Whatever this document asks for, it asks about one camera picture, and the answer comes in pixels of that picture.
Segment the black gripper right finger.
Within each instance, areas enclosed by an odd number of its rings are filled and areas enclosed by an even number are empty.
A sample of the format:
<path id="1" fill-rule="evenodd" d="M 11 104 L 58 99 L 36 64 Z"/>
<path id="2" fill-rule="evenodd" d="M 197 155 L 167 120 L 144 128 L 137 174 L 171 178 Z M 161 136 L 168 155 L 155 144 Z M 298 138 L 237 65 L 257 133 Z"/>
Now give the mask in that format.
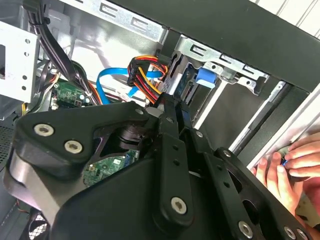
<path id="1" fill-rule="evenodd" d="M 193 240 L 309 240 L 307 229 L 229 150 L 212 150 L 192 127 L 189 108 L 176 106 L 186 145 L 194 219 Z"/>

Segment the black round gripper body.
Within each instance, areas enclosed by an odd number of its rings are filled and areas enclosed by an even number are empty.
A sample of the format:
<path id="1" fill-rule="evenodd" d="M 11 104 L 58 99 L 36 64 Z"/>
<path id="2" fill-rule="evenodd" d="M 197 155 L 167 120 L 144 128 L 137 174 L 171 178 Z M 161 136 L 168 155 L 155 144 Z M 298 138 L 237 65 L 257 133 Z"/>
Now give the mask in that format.
<path id="1" fill-rule="evenodd" d="M 141 159 L 76 194 L 51 226 L 51 240 L 193 240 L 187 148 L 176 123 L 147 124 Z"/>

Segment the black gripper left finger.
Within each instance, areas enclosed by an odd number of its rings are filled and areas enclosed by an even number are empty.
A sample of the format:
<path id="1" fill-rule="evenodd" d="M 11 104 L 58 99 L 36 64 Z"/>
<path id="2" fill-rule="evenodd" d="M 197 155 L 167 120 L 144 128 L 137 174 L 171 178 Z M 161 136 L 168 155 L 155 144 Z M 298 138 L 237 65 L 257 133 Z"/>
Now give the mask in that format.
<path id="1" fill-rule="evenodd" d="M 25 115 L 15 126 L 5 189 L 41 210 L 52 225 L 63 205 L 88 189 L 82 176 L 89 164 L 128 150 L 139 150 L 141 158 L 148 123 L 179 127 L 180 102 L 164 93 L 147 109 L 125 102 Z"/>

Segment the person's right hand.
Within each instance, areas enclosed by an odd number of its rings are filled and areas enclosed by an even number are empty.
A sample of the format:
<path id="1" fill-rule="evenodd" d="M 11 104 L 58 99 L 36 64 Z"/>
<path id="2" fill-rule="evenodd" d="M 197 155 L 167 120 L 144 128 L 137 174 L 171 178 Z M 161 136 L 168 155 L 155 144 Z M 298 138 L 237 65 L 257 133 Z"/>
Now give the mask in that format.
<path id="1" fill-rule="evenodd" d="M 297 178 L 317 178 L 320 176 L 320 133 L 314 133 L 293 143 L 284 167 Z"/>

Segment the person's left hand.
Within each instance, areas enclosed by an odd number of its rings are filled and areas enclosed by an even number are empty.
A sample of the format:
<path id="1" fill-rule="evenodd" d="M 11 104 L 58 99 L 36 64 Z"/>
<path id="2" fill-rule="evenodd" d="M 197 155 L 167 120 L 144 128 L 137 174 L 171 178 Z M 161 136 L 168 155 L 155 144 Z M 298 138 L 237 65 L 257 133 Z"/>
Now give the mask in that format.
<path id="1" fill-rule="evenodd" d="M 281 154 L 275 152 L 269 160 L 261 158 L 250 171 L 294 216 L 303 192 L 303 182 L 290 182 L 281 159 Z"/>

